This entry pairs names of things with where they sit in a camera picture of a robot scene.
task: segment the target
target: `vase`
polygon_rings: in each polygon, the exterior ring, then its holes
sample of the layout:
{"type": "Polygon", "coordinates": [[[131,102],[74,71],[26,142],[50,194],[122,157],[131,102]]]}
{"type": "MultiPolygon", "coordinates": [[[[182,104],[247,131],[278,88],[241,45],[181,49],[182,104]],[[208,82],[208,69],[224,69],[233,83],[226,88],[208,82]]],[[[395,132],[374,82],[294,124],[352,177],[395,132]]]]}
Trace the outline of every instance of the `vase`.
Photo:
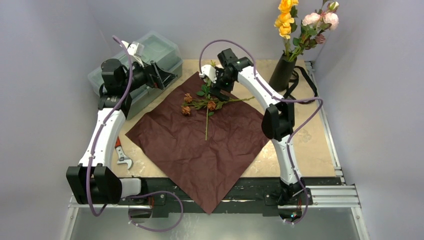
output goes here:
{"type": "Polygon", "coordinates": [[[296,57],[294,61],[287,61],[284,53],[279,58],[277,65],[275,66],[274,72],[272,73],[269,85],[276,92],[281,92],[289,88],[290,77],[295,70],[296,57]]]}

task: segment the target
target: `wrapping paper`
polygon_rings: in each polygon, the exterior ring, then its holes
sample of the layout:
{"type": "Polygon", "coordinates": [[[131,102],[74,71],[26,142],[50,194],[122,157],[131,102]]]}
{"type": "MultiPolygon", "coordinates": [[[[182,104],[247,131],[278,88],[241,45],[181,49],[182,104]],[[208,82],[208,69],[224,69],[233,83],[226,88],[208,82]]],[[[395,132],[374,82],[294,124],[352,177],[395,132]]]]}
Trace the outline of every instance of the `wrapping paper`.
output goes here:
{"type": "Polygon", "coordinates": [[[211,214],[269,141],[262,114],[245,102],[229,102],[208,119],[206,109],[184,116],[184,95],[201,89],[199,73],[146,113],[126,136],[202,209],[211,214]]]}

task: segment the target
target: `stacked plastic container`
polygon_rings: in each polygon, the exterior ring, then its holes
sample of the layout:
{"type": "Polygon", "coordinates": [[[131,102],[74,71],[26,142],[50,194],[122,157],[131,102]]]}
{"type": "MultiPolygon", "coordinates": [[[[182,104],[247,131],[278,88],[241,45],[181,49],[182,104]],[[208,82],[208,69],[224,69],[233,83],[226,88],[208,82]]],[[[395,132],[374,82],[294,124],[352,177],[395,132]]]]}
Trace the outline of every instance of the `stacked plastic container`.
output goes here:
{"type": "MultiPolygon", "coordinates": [[[[141,60],[150,64],[155,61],[157,65],[164,71],[176,74],[177,77],[168,85],[168,87],[175,82],[183,74],[183,59],[181,58],[178,46],[161,36],[159,33],[151,31],[144,35],[136,42],[144,45],[144,50],[141,60]]],[[[122,64],[128,67],[128,58],[124,51],[121,51],[113,57],[118,59],[122,64]]],[[[97,95],[100,95],[100,86],[104,83],[102,78],[102,70],[100,66],[88,74],[88,80],[97,95]]],[[[132,103],[129,109],[127,120],[133,118],[154,99],[156,99],[163,90],[157,88],[150,88],[146,85],[132,91],[132,103]]]]}

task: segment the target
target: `white wall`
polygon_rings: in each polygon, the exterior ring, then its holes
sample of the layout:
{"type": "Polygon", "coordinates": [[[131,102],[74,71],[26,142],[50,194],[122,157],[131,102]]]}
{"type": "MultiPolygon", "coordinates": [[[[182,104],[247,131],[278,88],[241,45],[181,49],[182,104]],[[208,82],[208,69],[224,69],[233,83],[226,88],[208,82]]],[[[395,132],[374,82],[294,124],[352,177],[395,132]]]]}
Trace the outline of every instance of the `white wall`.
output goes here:
{"type": "MultiPolygon", "coordinates": [[[[179,46],[184,59],[197,59],[210,41],[229,39],[247,48],[257,59],[278,59],[283,39],[274,27],[280,14],[280,0],[88,0],[90,10],[105,36],[119,35],[135,41],[154,30],[179,46]]],[[[322,1],[300,1],[298,15],[320,8],[322,1]]],[[[292,36],[299,36],[300,27],[292,36]]],[[[119,46],[106,38],[112,51],[119,46]]],[[[205,58],[217,58],[228,44],[212,45],[205,58]]],[[[246,56],[241,51],[235,53],[246,56]]],[[[315,60],[321,45],[305,52],[306,60],[315,60]]]]}
{"type": "Polygon", "coordinates": [[[424,2],[340,0],[315,64],[343,172],[371,239],[423,239],[424,2]]]}
{"type": "Polygon", "coordinates": [[[0,33],[0,239],[59,239],[111,50],[84,0],[2,0],[0,33]]]}

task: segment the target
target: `flower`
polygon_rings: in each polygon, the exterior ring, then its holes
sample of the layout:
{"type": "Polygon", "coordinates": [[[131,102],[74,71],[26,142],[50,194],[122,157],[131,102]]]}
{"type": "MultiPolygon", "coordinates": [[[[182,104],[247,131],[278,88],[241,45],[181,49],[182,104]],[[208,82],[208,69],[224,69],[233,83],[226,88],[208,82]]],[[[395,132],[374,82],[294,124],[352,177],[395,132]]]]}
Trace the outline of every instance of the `flower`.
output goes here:
{"type": "Polygon", "coordinates": [[[339,25],[339,17],[333,12],[327,13],[323,18],[324,23],[331,24],[330,30],[335,30],[339,25]]]}
{"type": "Polygon", "coordinates": [[[316,24],[320,20],[320,18],[321,17],[320,17],[320,15],[318,13],[313,12],[313,13],[311,13],[309,15],[306,15],[304,17],[304,19],[302,20],[302,24],[304,26],[311,25],[311,24],[316,24]]]}
{"type": "Polygon", "coordinates": [[[193,97],[190,95],[190,93],[185,94],[184,101],[188,104],[193,101],[193,97]]]}
{"type": "Polygon", "coordinates": [[[278,9],[282,13],[290,13],[292,10],[293,1],[292,0],[281,0],[281,3],[278,6],[278,9]]]}
{"type": "Polygon", "coordinates": [[[288,26],[280,26],[279,27],[279,35],[285,39],[290,39],[290,33],[292,32],[292,27],[290,26],[290,24],[288,26]]]}
{"type": "Polygon", "coordinates": [[[326,37],[322,34],[318,34],[315,37],[315,41],[316,41],[317,44],[323,44],[323,43],[326,42],[326,37]]]}
{"type": "Polygon", "coordinates": [[[208,103],[207,103],[207,108],[210,110],[210,111],[213,111],[213,110],[215,110],[215,108],[217,107],[217,104],[214,102],[214,101],[209,101],[208,103]]]}
{"type": "Polygon", "coordinates": [[[292,15],[290,15],[289,12],[282,12],[277,20],[275,20],[274,26],[276,28],[281,27],[283,24],[285,24],[285,26],[287,27],[288,25],[292,24],[295,22],[295,19],[292,17],[292,15]]]}
{"type": "Polygon", "coordinates": [[[181,110],[182,110],[182,114],[184,114],[184,115],[186,115],[186,116],[189,116],[190,115],[190,107],[189,106],[182,106],[181,107],[181,110]]]}
{"type": "Polygon", "coordinates": [[[335,13],[337,11],[337,9],[339,8],[339,3],[338,2],[332,2],[328,4],[328,10],[330,12],[335,13]]]}

